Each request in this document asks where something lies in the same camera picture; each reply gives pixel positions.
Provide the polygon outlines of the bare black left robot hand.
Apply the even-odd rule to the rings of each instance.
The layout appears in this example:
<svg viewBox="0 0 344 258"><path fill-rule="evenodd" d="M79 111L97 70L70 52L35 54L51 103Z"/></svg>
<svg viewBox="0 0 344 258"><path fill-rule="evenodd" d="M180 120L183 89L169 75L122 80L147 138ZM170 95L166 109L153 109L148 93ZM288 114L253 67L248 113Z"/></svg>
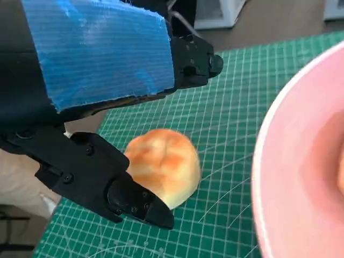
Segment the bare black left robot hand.
<svg viewBox="0 0 344 258"><path fill-rule="evenodd" d="M197 35L176 37L152 1L1 1L1 149L39 164L53 192L120 223L172 229L174 216L134 182L128 158L65 123L201 87L223 60Z"/></svg>

